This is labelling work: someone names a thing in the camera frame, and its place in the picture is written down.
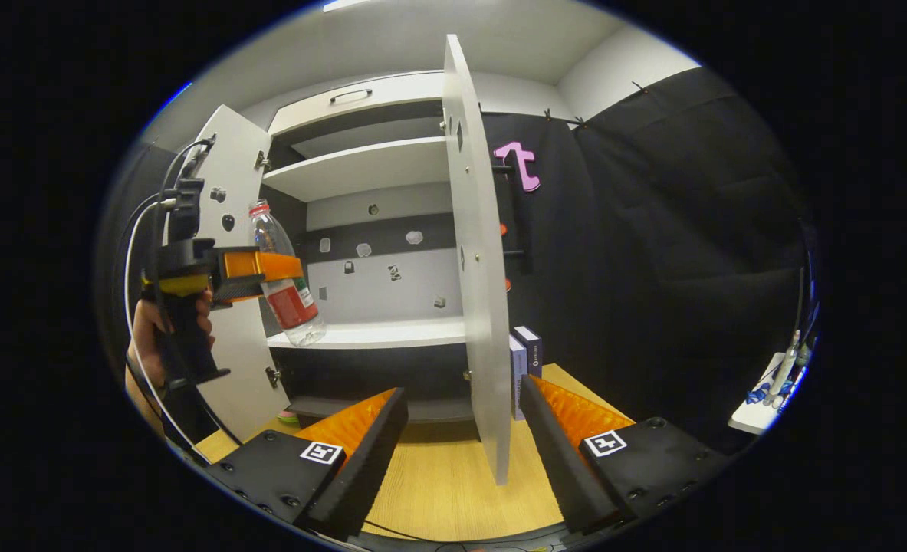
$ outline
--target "black curtain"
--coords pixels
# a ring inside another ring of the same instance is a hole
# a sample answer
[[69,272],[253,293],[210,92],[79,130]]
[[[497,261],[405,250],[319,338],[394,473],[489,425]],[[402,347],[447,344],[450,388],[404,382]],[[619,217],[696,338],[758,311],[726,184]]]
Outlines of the black curtain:
[[633,419],[665,416],[724,452],[745,443],[727,421],[787,348],[807,264],[794,169],[754,109],[698,67],[575,130],[485,115],[485,132],[491,150],[534,151],[541,179],[523,198],[534,271],[505,261],[511,324]]
[[[583,383],[597,388],[601,377],[603,314],[597,298],[607,286],[603,239],[596,220],[596,193],[583,155],[569,126],[558,119],[515,114],[485,114],[488,149],[512,141],[534,153],[527,171],[537,176],[540,188],[512,193],[503,175],[495,175],[498,214],[508,233],[505,251],[529,248],[524,259],[506,258],[505,276],[509,322],[529,326],[542,338],[545,363],[558,363]],[[502,164],[492,158],[493,164]],[[531,244],[519,242],[516,204],[530,220]]]

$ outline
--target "cabinet door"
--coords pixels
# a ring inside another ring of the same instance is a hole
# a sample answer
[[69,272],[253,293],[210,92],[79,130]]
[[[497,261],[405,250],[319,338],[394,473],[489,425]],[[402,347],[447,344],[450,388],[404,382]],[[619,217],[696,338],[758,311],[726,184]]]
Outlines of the cabinet door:
[[[219,248],[253,245],[249,234],[249,204],[259,199],[263,168],[255,167],[260,153],[268,155],[271,138],[228,106],[221,105],[208,119],[197,140],[218,134],[215,146],[196,177],[205,181],[201,192],[198,238],[214,238]],[[212,188],[225,189],[225,200],[211,199]],[[222,217],[235,218],[228,231]],[[198,391],[228,429],[243,442],[289,404],[282,385],[272,387],[266,368],[275,370],[266,343],[260,304],[239,301],[232,308],[215,310],[209,317],[218,368],[232,373],[198,385]]]
[[495,482],[505,485],[511,444],[511,360],[504,252],[488,139],[477,92],[455,34],[446,35],[443,74],[443,118],[471,403]]

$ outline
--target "red bottle label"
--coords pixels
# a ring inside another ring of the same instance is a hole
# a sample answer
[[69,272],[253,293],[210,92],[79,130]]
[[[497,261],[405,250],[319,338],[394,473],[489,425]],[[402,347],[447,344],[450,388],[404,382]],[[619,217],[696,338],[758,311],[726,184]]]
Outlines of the red bottle label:
[[288,330],[309,322],[317,316],[317,305],[314,303],[307,281],[303,278],[289,280],[281,290],[266,297],[272,306],[272,312],[279,320],[279,326]]

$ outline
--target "purple box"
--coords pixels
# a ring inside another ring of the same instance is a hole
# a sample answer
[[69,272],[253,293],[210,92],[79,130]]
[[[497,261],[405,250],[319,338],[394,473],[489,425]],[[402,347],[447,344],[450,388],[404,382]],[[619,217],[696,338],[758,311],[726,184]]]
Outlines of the purple box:
[[508,336],[508,348],[511,350],[511,412],[514,419],[524,419],[521,412],[521,380],[527,373],[527,350],[513,335]]
[[542,346],[541,337],[527,328],[527,326],[516,326],[511,332],[516,336],[519,342],[524,345],[527,351],[527,373],[534,377],[541,377],[541,359]]

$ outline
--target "human hand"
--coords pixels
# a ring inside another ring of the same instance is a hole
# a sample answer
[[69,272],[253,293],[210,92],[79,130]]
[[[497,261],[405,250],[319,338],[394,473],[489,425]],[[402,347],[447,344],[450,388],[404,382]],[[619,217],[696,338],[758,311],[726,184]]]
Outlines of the human hand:
[[[198,326],[204,330],[205,334],[208,334],[208,347],[215,345],[215,336],[211,335],[211,321],[208,319],[208,314],[211,312],[211,301],[212,292],[204,290],[201,297],[194,303],[198,312]],[[130,343],[128,354],[132,359],[140,360],[150,378],[150,383],[155,389],[161,389],[166,383],[166,371],[163,369],[163,360],[159,356],[159,350],[156,349],[154,328],[166,332],[154,301],[140,300],[136,304],[136,312],[133,315],[133,342]],[[173,325],[170,326],[170,331],[173,332]]]

